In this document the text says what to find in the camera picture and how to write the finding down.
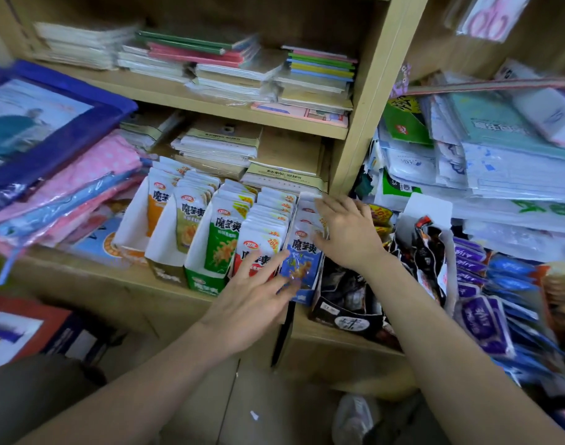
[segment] pink scissors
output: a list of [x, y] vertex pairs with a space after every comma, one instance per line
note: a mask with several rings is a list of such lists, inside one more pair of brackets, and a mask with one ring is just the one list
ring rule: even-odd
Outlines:
[[468, 27], [468, 34], [490, 40], [499, 40], [509, 25], [507, 8], [510, 0], [494, 0], [493, 4], [478, 11]]

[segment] tiled floor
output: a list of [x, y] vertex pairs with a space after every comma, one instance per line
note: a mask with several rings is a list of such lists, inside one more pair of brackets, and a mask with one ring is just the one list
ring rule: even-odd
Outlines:
[[[138, 366], [163, 345], [131, 333], [109, 350], [101, 368], [109, 380]], [[289, 381], [230, 358], [206, 375], [164, 427], [161, 445], [329, 445], [332, 416], [342, 394]]]

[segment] purple snack packet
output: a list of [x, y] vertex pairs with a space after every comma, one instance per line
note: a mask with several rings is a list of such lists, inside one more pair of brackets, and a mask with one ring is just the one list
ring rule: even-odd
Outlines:
[[469, 284], [467, 282], [457, 283], [457, 292], [462, 299], [468, 299], [470, 297], [476, 297], [480, 295], [480, 288], [477, 285]]
[[463, 245], [455, 244], [456, 256], [463, 257], [469, 261], [482, 262], [486, 259], [486, 252], [484, 250], [473, 250], [472, 248]]
[[481, 262], [469, 261], [461, 256], [456, 256], [456, 265], [459, 269], [467, 270], [482, 277], [486, 276], [487, 267]]
[[457, 282], [467, 282], [476, 285], [485, 285], [488, 280], [482, 276], [475, 275], [474, 273], [467, 272], [460, 268], [457, 269]]
[[495, 357], [515, 356], [498, 299], [487, 299], [483, 295], [463, 299], [456, 314], [457, 322], [485, 353]]
[[462, 239], [461, 237], [453, 236], [453, 242], [466, 248], [471, 248], [472, 250], [478, 250], [479, 252], [484, 251], [484, 247], [482, 245], [472, 242], [471, 240]]

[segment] shoe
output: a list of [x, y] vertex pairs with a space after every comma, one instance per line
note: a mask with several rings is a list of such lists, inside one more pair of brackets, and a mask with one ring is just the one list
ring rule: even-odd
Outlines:
[[373, 418], [365, 398], [352, 393], [345, 394], [338, 403], [332, 421], [334, 445], [361, 445], [365, 434], [372, 429]]

